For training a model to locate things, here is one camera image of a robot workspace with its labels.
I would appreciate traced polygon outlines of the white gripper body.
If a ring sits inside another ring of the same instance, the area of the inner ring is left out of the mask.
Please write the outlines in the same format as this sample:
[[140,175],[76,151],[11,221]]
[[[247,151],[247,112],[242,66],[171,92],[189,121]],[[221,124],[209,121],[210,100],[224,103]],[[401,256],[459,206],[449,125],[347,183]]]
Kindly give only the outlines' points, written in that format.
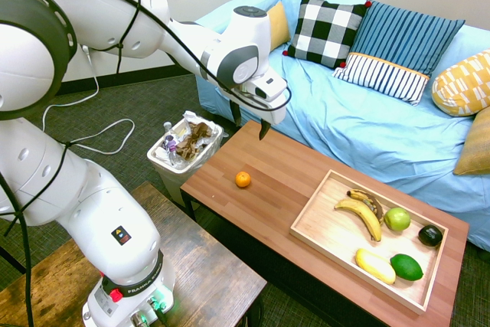
[[275,125],[286,116],[286,88],[287,82],[274,69],[269,69],[264,75],[252,77],[230,92],[222,88],[220,91],[229,101],[233,100],[240,107]]

